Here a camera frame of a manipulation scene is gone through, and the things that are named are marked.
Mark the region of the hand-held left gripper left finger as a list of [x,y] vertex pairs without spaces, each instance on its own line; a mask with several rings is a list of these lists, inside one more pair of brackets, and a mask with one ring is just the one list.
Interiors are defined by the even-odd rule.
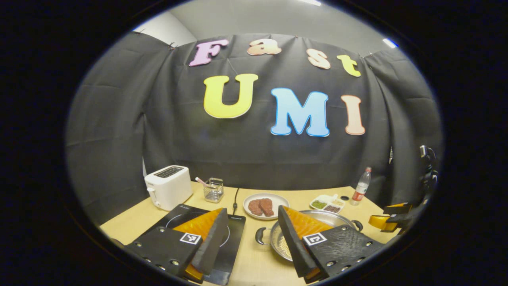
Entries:
[[172,228],[158,226],[124,249],[170,275],[201,284],[214,268],[228,219],[226,208],[218,208]]

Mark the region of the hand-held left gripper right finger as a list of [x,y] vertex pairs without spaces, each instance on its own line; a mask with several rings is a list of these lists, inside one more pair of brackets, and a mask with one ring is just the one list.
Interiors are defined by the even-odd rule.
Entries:
[[294,269],[307,284],[341,276],[385,246],[355,226],[330,226],[286,206],[278,208],[278,224]]

